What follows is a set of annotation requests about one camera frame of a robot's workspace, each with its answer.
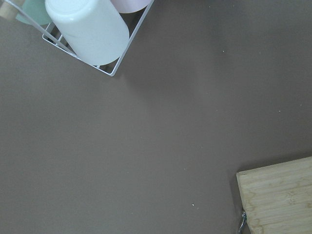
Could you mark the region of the white plastic cup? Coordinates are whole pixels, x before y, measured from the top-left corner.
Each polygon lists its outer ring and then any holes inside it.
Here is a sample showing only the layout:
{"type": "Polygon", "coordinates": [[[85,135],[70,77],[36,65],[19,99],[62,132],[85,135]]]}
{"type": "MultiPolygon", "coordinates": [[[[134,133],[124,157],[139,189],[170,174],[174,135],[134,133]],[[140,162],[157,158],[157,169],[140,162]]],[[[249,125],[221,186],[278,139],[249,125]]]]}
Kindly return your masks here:
{"type": "Polygon", "coordinates": [[[47,0],[45,8],[77,57],[85,63],[111,63],[128,45],[129,29],[109,0],[47,0]]]}

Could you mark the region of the pink plastic cup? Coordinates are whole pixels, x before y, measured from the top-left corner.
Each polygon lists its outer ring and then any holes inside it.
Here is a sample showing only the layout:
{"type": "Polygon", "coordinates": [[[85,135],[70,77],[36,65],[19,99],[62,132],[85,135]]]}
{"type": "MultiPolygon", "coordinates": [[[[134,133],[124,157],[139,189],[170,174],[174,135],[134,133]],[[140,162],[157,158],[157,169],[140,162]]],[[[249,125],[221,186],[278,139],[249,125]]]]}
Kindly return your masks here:
{"type": "Polygon", "coordinates": [[[111,0],[119,13],[128,14],[145,8],[151,0],[111,0]]]}

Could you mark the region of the metal hook on board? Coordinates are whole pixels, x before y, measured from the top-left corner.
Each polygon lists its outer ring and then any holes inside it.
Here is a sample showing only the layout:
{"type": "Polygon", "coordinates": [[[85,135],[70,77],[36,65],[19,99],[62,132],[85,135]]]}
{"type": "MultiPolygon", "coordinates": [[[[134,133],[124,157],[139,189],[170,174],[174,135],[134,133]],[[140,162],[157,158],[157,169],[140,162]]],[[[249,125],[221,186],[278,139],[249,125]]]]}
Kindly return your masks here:
{"type": "Polygon", "coordinates": [[[241,219],[240,225],[238,227],[238,231],[237,231],[238,234],[242,234],[243,233],[244,227],[245,227],[245,225],[247,223],[247,214],[246,214],[245,211],[242,212],[241,217],[242,217],[242,219],[241,219]]]}

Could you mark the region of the bamboo cutting board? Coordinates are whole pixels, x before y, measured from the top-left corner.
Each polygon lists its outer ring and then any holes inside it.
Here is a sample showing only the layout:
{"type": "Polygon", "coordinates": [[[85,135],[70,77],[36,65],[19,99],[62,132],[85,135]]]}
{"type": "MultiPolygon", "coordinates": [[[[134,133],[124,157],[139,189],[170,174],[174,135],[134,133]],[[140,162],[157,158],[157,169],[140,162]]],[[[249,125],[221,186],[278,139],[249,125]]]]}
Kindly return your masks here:
{"type": "Polygon", "coordinates": [[[253,234],[312,232],[312,158],[236,174],[242,206],[253,234]]]}

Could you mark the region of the green plastic cup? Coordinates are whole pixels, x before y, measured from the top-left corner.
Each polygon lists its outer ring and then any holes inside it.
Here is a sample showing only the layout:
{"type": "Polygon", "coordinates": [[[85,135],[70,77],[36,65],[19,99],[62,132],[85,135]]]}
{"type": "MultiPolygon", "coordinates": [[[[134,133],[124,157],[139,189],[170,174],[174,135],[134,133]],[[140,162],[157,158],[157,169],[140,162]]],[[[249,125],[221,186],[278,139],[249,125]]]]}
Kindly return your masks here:
{"type": "Polygon", "coordinates": [[[22,9],[39,25],[46,25],[52,22],[46,12],[45,0],[25,0],[22,9]]]}

